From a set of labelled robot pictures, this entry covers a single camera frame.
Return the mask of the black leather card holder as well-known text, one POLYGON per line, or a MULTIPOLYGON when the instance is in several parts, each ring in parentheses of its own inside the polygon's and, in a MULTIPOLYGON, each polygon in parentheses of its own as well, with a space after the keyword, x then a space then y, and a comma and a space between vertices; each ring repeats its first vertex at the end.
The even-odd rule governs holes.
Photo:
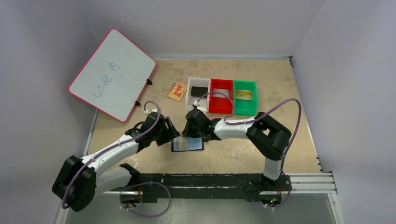
POLYGON ((190 138, 179 136, 171 142, 172 152, 189 152, 204 150, 204 142, 202 138, 190 138))

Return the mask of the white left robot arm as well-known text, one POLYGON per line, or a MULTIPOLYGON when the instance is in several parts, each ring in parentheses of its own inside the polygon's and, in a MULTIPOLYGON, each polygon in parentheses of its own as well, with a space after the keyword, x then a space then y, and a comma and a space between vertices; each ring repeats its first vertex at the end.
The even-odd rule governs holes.
POLYGON ((55 179, 52 192, 62 200, 63 209, 81 211, 94 198, 99 177, 111 166, 149 147, 152 142, 161 146, 179 136, 169 117, 150 112, 144 121, 128 129, 109 146, 81 158, 68 157, 55 179))

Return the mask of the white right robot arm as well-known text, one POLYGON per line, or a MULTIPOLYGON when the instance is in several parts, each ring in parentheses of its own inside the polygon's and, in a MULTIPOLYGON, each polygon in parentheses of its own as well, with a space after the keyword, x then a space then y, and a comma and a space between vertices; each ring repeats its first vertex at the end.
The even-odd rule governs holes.
POLYGON ((280 185, 285 152, 295 135, 269 116, 259 112, 255 117, 230 122, 222 118, 209 119, 204 112, 193 109, 186 115, 185 137, 204 140, 248 139, 265 157, 262 183, 273 190, 280 185))

